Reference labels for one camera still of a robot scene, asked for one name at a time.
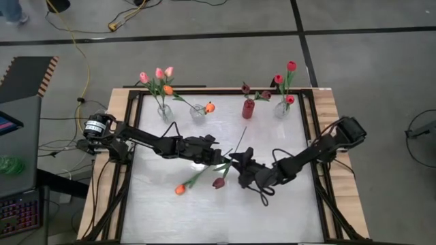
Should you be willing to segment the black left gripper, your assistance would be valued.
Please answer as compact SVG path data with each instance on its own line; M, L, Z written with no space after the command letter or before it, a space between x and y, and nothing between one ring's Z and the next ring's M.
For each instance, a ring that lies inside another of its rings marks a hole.
M213 136L206 135L197 137L193 144L195 145L194 163L207 166L229 163L229 159L226 158L226 156L230 154L232 149L229 149L225 154L221 155L221 149L213 148L214 144L218 144Z

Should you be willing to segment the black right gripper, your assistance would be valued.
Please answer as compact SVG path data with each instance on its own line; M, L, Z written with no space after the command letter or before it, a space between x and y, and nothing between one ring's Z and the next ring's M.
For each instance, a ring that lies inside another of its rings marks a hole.
M261 189L273 185L272 169L267 168L265 164L259 164L253 159L253 149L248 147L243 153L229 154L233 162L233 168L236 169L240 175L238 183L245 189L252 182L256 183Z

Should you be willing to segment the red glass bottle vase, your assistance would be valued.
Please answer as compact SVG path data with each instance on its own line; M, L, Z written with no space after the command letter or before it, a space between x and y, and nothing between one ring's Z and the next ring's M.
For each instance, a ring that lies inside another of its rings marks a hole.
M255 107L255 101L252 99L246 99L243 104L242 117L244 119L250 119L253 115Z

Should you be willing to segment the clear textured glass bottle vase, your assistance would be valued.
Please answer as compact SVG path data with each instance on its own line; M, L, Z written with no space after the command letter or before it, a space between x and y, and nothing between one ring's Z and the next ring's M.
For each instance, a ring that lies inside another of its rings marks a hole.
M157 109L157 112L161 116L162 120L167 124L171 123L174 119L172 109L167 104L160 105Z

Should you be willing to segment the short clear cut-glass jar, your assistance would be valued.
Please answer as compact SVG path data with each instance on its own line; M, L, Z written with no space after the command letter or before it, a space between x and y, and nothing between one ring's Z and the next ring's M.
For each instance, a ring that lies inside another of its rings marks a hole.
M189 109L189 113L194 121L200 122L205 119L206 113L204 111L204 107L199 104L195 104Z

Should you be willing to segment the black flat bar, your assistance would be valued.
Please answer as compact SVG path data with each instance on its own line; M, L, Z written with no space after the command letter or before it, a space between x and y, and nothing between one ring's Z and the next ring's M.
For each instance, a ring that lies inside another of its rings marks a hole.
M206 88L206 85L171 85L172 88ZM143 85L129 85L129 86L123 86L122 88L145 88Z

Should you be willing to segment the black desk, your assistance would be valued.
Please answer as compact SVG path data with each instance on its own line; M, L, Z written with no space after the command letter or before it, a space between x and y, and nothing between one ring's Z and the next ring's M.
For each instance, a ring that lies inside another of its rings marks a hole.
M47 186L51 191L64 193L82 199L87 198L89 185L37 169L36 186Z

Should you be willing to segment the grey metal stand foot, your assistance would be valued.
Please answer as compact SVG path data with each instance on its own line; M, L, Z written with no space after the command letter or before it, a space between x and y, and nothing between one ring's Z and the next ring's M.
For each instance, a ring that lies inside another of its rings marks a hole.
M434 131L436 131L436 120L431 121L416 129L410 129L406 131L406 136L408 139L415 139L421 135L426 135Z

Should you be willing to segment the laptop with backlit keyboard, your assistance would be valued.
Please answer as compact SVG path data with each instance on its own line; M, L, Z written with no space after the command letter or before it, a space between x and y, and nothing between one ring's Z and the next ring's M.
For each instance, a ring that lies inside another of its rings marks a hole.
M36 186L40 110L38 96L0 104L0 111L24 124L0 136L0 155L25 162L25 169L17 175L0 174L0 240L44 223L44 192Z

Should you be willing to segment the black foam mat striped edge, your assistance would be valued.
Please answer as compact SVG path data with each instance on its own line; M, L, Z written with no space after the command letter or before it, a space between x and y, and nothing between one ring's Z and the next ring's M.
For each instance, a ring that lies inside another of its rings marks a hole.
M43 97L59 62L58 56L14 57L0 77L0 103Z

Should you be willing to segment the small lit display screen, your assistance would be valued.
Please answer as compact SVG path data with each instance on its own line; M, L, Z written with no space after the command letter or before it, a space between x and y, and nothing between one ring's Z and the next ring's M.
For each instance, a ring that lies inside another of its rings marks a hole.
M24 124L12 116L0 111L0 136L19 130Z

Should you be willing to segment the black round stand base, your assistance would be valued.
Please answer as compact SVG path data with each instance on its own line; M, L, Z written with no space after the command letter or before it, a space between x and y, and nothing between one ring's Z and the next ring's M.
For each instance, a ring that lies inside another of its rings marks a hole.
M69 0L46 0L48 11L51 13L61 13L67 10L71 3Z

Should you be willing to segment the person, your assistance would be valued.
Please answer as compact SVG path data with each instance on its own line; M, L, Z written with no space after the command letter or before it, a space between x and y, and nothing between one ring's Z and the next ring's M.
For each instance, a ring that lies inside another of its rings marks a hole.
M23 12L19 0L0 0L0 16L11 25L21 25L29 19L28 15Z

